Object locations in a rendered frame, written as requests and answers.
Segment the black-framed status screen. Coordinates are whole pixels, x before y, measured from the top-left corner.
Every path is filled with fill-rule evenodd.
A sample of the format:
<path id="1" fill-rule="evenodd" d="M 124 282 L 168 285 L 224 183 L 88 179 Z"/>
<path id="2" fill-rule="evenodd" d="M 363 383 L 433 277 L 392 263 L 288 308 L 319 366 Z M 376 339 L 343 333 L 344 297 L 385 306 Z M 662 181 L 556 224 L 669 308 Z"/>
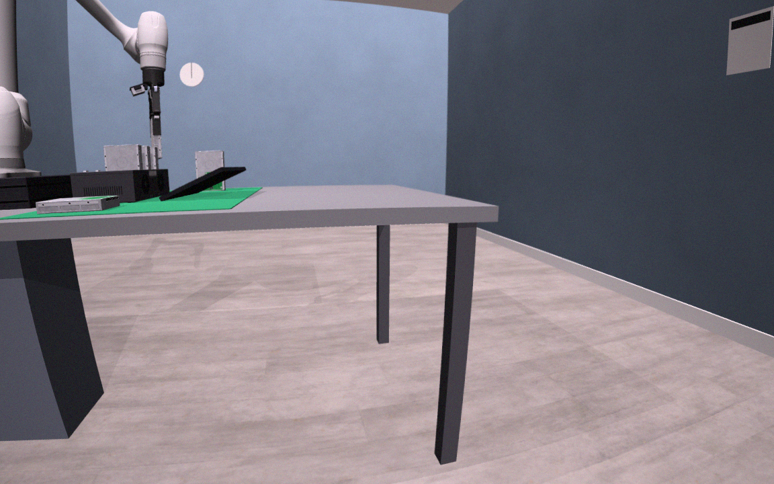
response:
<path id="1" fill-rule="evenodd" d="M 219 167 L 218 169 L 215 169 L 214 171 L 211 171 L 210 173 L 203 175 L 203 177 L 199 177 L 196 180 L 191 181 L 190 183 L 182 185 L 178 189 L 170 191 L 168 194 L 159 197 L 159 199 L 162 202 L 162 201 L 168 201 L 170 199 L 174 199 L 176 197 L 197 194 L 200 191 L 209 189 L 213 185 L 222 183 L 224 180 L 230 177 L 234 177 L 234 175 L 241 173 L 240 169 L 244 169 L 246 171 L 245 167 Z"/>

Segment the green flat mat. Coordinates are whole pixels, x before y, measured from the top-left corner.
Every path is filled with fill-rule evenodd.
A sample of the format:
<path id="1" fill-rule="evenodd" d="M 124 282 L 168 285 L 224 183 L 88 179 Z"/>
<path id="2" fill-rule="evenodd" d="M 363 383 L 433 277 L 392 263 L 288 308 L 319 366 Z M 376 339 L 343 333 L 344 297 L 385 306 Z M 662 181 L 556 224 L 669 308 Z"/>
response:
<path id="1" fill-rule="evenodd" d="M 88 212 L 50 212 L 50 214 L 37 214 L 37 211 L 24 212 L 23 214 L 17 214 L 13 216 L 6 216 L 0 218 L 0 220 L 8 220 L 9 218 L 47 218 L 47 217 L 62 217 L 62 216 L 89 216 L 89 215 L 104 215 L 104 214 L 133 214 L 133 212 L 179 212 L 179 211 L 196 211 L 196 210 L 230 210 L 234 206 L 239 205 L 242 201 L 248 198 L 248 196 L 254 195 L 256 191 L 262 188 L 245 188 L 239 191 L 234 191 L 231 194 L 225 195 L 228 191 L 234 189 L 226 189 L 225 191 L 211 191 L 205 195 L 202 195 L 206 191 L 200 193 L 182 197 L 176 197 L 168 201 L 160 201 L 159 197 L 153 197 L 140 202 L 120 203 L 120 206 L 114 208 L 101 210 L 101 211 L 88 211 Z M 197 196 L 201 195 L 201 196 Z M 224 196 L 221 196 L 224 195 Z M 197 197 L 196 197 L 197 196 Z M 220 196 L 220 197 L 219 197 Z M 217 197 L 217 198 L 216 198 Z"/>

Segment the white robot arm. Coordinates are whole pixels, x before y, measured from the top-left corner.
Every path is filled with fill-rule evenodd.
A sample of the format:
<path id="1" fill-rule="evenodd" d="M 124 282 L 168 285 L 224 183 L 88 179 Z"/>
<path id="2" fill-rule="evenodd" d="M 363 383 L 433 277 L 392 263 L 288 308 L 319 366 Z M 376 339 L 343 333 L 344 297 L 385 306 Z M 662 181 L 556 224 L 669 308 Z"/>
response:
<path id="1" fill-rule="evenodd" d="M 138 28 L 129 28 L 99 0 L 76 1 L 121 41 L 141 70 L 166 70 L 168 26 L 162 13 L 144 12 Z M 32 141 L 30 126 L 28 101 L 18 92 L 16 0 L 0 0 L 0 178 L 41 177 L 24 163 L 24 150 Z"/>

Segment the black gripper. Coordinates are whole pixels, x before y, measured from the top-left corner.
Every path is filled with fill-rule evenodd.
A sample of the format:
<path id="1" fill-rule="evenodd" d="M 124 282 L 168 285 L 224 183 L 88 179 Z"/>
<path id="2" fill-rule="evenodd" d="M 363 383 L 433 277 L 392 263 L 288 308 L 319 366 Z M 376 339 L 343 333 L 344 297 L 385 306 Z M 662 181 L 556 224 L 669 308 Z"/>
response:
<path id="1" fill-rule="evenodd" d="M 164 86 L 164 71 L 160 69 L 142 69 L 142 84 L 150 87 L 148 90 L 148 118 L 150 118 L 150 129 L 152 118 L 153 135 L 162 135 L 159 89 Z"/>

